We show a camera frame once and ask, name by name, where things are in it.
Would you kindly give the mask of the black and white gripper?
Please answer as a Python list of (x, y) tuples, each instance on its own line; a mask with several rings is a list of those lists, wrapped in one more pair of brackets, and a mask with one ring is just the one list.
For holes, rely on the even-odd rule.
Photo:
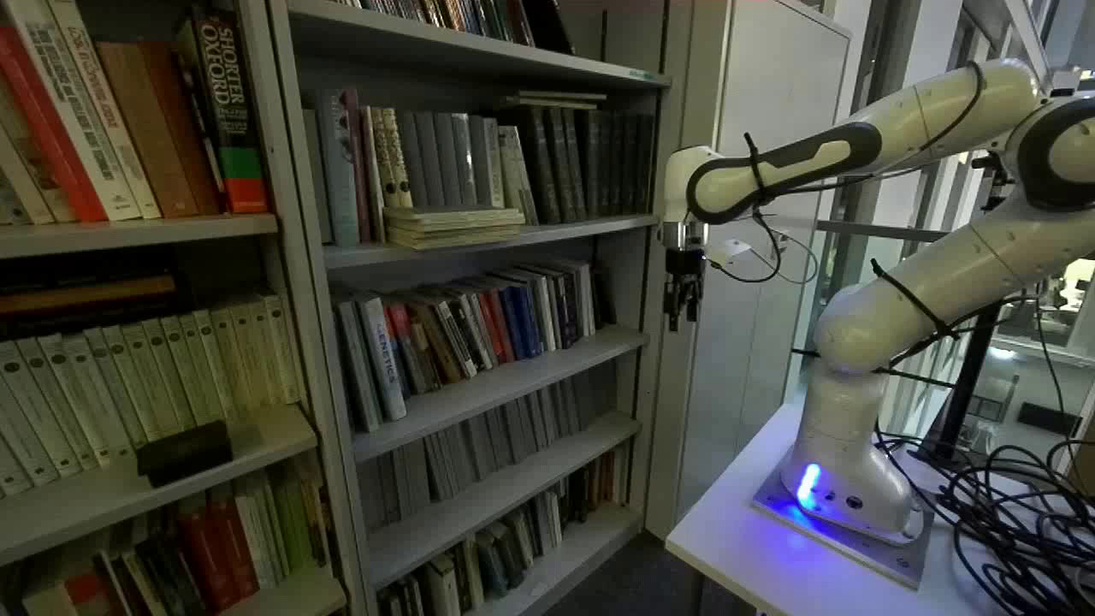
[(703, 270), (704, 270), (708, 226), (685, 219), (664, 226), (664, 267), (667, 267), (667, 299), (664, 313), (667, 329), (677, 333), (683, 302), (687, 320), (699, 320), (703, 309)]

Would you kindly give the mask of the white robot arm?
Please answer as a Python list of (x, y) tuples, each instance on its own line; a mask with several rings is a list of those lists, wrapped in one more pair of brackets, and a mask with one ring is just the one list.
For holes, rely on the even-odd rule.
[(915, 489), (872, 446), (883, 367), (969, 313), (1095, 248), (1095, 100), (1046, 100), (1027, 65), (1003, 59), (891, 91), (842, 123), (745, 156), (687, 146), (667, 156), (671, 223), (733, 223), (826, 179), (907, 172), (997, 146), (1008, 197), (957, 231), (867, 284), (818, 317), (818, 364), (779, 485), (834, 527), (902, 542)]

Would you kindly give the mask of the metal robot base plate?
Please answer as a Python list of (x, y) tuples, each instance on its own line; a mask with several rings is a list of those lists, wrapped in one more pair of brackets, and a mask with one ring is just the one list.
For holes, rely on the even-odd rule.
[(772, 471), (752, 494), (752, 506), (896, 584), (922, 584), (936, 524), (936, 514), (923, 504), (911, 506), (911, 515), (896, 532), (842, 527), (838, 514), (860, 514), (860, 504), (833, 494), (830, 471), (810, 463), (794, 485), (783, 485), (779, 471)]

